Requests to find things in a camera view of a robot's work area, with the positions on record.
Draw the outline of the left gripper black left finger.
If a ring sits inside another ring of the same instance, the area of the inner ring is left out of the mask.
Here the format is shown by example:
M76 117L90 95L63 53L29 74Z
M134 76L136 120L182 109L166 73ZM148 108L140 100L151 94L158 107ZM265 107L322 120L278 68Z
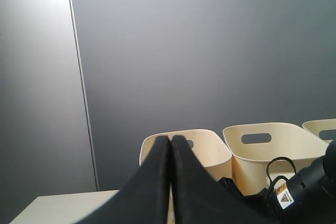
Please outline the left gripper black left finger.
M147 157L120 190L39 196L13 223L166 223L169 209L167 136L155 139Z

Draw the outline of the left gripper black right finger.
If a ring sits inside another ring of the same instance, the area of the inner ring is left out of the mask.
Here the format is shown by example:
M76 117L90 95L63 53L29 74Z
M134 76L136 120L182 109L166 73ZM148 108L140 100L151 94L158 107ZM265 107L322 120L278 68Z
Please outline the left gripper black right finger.
M176 223L273 223L232 196L202 166L187 140L171 140Z

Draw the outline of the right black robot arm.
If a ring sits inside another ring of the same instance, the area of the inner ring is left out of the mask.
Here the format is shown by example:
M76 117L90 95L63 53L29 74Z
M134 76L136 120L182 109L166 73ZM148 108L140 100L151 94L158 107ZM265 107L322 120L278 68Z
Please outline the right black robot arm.
M218 183L273 223L335 223L335 141L311 165L291 178L277 176L257 194L244 196L231 178Z

